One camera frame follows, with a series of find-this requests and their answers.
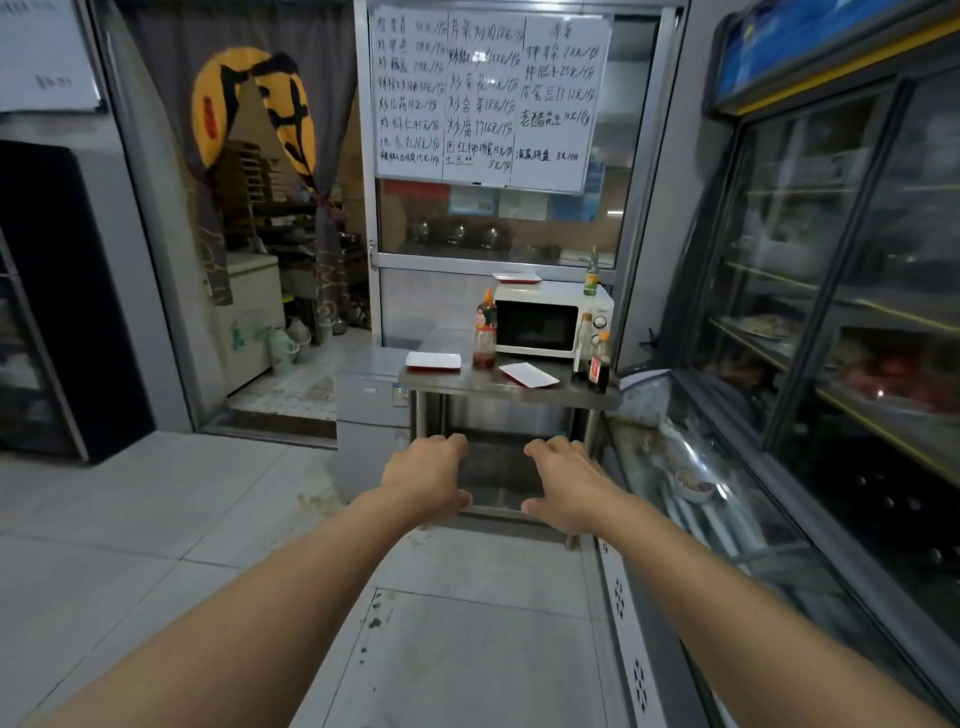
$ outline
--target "refrigerator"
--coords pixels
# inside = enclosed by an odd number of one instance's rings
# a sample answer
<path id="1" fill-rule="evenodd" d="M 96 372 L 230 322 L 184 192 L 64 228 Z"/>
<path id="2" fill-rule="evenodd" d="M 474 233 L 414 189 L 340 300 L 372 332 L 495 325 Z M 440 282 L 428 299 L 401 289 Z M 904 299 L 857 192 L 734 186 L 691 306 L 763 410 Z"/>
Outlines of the refrigerator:
<path id="1" fill-rule="evenodd" d="M 153 429 L 80 164 L 0 141 L 0 449 L 97 463 Z"/>
<path id="2" fill-rule="evenodd" d="M 960 723 L 960 19 L 800 5 L 718 28 L 704 113 L 731 146 L 664 310 L 667 371 L 625 378 L 605 464 Z M 733 728 L 624 578 L 614 622 L 638 623 L 663 722 Z"/>

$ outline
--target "hand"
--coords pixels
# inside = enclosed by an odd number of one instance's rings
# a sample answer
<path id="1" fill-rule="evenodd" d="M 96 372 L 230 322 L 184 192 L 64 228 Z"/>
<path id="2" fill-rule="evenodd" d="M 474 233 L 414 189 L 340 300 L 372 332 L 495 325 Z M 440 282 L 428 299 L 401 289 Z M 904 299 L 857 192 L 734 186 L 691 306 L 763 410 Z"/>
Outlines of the hand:
<path id="1" fill-rule="evenodd" d="M 523 452 L 537 463 L 544 497 L 524 500 L 520 510 L 568 536 L 593 533 L 593 514 L 600 501 L 610 494 L 622 493 L 590 460 L 583 443 L 569 443 L 565 437 L 555 437 L 547 443 L 534 440 Z"/>
<path id="2" fill-rule="evenodd" d="M 460 433 L 419 437 L 390 458 L 380 488 L 409 507 L 415 525 L 452 518 L 471 503 L 470 494 L 457 488 L 457 469 L 467 450 Z"/>

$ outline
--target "white microwave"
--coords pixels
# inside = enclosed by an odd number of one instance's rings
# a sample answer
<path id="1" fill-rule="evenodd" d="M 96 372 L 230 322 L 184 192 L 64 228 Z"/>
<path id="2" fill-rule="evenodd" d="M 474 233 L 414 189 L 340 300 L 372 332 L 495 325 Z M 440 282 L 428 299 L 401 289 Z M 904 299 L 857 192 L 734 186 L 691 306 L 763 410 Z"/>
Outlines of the white microwave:
<path id="1" fill-rule="evenodd" d="M 594 333 L 608 330 L 613 318 L 613 299 L 601 285 L 596 296 L 585 296 L 582 283 L 501 283 L 493 299 L 496 350 L 504 353 L 572 359 L 583 315 L 593 315 Z"/>

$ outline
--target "soy sauce bottle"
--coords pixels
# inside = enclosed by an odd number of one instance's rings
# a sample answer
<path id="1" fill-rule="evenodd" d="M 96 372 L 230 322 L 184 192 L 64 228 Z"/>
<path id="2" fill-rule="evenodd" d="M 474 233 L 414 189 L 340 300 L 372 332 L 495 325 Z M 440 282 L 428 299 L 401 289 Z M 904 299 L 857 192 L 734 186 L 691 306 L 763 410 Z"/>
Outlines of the soy sauce bottle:
<path id="1" fill-rule="evenodd" d="M 610 382 L 610 332 L 600 333 L 600 340 L 593 347 L 590 356 L 588 386 L 597 392 L 606 392 Z"/>

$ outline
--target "white plate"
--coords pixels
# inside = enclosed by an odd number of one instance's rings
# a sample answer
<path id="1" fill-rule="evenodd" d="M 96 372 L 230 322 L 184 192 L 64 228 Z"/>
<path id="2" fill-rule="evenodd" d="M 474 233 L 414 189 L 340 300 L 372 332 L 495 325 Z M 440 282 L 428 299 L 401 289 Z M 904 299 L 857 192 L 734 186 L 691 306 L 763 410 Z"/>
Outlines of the white plate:
<path id="1" fill-rule="evenodd" d="M 550 376 L 547 372 L 537 369 L 533 364 L 526 361 L 518 364 L 504 364 L 500 367 L 500 371 L 510 379 L 514 379 L 530 389 L 549 387 L 560 383 L 560 380 L 555 376 Z"/>
<path id="2" fill-rule="evenodd" d="M 500 283 L 539 283 L 543 279 L 536 273 L 494 273 Z"/>
<path id="3" fill-rule="evenodd" d="M 407 366 L 414 369 L 445 369 L 454 371 L 460 369 L 460 354 L 410 352 L 407 354 Z"/>

